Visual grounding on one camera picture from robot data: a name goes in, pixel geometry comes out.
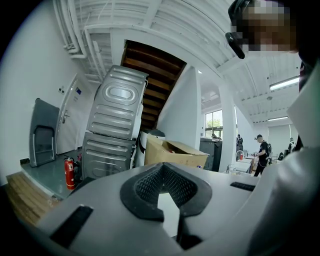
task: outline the cardboard box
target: cardboard box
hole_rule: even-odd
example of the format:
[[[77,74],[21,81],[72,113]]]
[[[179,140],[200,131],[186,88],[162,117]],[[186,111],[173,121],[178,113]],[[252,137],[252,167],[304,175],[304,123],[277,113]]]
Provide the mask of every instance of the cardboard box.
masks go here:
[[[208,154],[177,141],[161,140],[148,134],[144,165],[162,162],[204,168]]]

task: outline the black pants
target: black pants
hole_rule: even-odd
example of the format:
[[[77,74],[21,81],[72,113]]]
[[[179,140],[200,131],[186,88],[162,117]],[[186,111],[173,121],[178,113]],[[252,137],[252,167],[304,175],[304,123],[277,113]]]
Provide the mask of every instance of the black pants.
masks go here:
[[[255,170],[255,174],[254,174],[254,177],[258,177],[259,173],[263,173],[264,171],[264,168],[266,168],[266,164],[263,164],[264,166],[261,166],[260,162],[258,162],[258,166],[256,167],[256,170]]]

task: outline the white ceiling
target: white ceiling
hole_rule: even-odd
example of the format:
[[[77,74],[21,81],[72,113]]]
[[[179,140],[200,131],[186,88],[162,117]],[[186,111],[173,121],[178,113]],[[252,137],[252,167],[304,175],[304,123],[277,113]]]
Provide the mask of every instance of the white ceiling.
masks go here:
[[[243,104],[252,122],[262,122],[284,115],[298,95],[293,85],[270,92],[269,86],[299,75],[300,59],[297,54],[282,53],[271,56],[249,56],[238,59],[226,42],[230,31],[228,8],[233,0],[75,0],[80,31],[85,26],[116,24],[147,27],[180,42],[223,78]],[[98,44],[103,66],[108,70],[113,63],[112,32],[91,30],[92,41]],[[87,77],[98,82],[98,71],[93,56],[77,60]],[[200,74],[202,109],[220,104],[219,89],[214,77]]]

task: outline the faucet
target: faucet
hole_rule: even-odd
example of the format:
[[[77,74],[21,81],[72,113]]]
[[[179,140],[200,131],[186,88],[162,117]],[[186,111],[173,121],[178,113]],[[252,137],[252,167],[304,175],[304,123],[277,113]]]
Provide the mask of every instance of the faucet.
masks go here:
[[[242,152],[242,154],[243,154],[243,156],[245,156],[245,153],[242,151],[242,150],[238,150],[236,153],[235,153],[235,158],[236,158],[236,161],[238,161],[237,160],[237,155],[238,155],[238,152]]]

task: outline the fluorescent light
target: fluorescent light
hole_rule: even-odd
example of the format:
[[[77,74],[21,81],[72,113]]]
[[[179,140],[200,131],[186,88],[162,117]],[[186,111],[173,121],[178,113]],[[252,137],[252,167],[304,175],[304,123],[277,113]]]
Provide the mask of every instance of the fluorescent light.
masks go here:
[[[287,118],[288,118],[287,116],[278,117],[278,118],[271,118],[271,119],[269,119],[268,121],[275,121],[275,120],[281,120],[281,119],[287,119]]]
[[[288,80],[284,80],[284,81],[281,81],[281,82],[277,82],[277,83],[271,84],[270,85],[270,90],[274,91],[274,90],[277,90],[277,89],[285,87],[285,86],[293,85],[295,83],[298,83],[299,79],[300,79],[300,75],[292,77],[292,78],[290,78]]]

